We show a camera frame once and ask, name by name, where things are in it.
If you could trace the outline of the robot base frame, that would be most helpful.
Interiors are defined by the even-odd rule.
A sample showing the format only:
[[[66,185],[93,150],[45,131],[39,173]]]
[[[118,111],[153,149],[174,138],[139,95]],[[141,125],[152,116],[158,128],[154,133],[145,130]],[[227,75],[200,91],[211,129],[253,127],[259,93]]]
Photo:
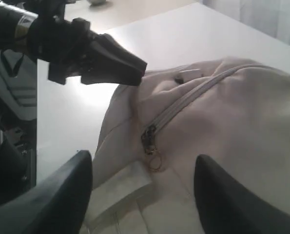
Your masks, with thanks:
[[[0,58],[0,206],[36,185],[37,64],[6,51]]]

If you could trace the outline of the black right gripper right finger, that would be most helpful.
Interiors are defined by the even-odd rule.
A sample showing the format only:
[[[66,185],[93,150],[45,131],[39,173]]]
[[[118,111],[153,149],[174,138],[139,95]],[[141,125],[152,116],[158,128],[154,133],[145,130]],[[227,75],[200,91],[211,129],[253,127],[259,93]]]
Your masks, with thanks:
[[[198,155],[194,197],[207,234],[290,234],[290,215],[260,199],[208,155]]]

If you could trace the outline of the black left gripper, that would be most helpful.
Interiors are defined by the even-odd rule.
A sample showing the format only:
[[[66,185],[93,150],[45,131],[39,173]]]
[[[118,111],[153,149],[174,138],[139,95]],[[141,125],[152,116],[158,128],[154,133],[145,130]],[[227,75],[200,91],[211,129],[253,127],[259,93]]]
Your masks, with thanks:
[[[49,63],[47,79],[61,85],[80,76],[85,85],[138,86],[147,68],[144,60],[109,34],[92,31],[82,18],[38,15],[29,27],[26,46],[31,57]]]

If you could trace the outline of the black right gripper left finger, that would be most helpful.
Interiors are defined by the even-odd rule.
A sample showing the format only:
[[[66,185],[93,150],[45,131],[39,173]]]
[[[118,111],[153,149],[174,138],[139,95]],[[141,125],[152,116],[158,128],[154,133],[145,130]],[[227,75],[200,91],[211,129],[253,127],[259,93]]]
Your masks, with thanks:
[[[77,234],[92,190],[92,157],[79,151],[42,183],[0,206],[0,234]]]

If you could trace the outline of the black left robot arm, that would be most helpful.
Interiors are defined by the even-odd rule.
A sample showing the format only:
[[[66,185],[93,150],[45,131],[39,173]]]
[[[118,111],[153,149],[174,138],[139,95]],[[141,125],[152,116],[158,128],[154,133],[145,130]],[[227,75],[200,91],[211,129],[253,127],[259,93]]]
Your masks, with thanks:
[[[66,20],[66,0],[0,0],[0,59],[10,77],[17,76],[4,52],[12,50],[31,60],[49,63],[48,79],[64,85],[79,76],[86,85],[116,83],[138,86],[147,63],[123,48],[109,34],[91,30],[82,18]]]

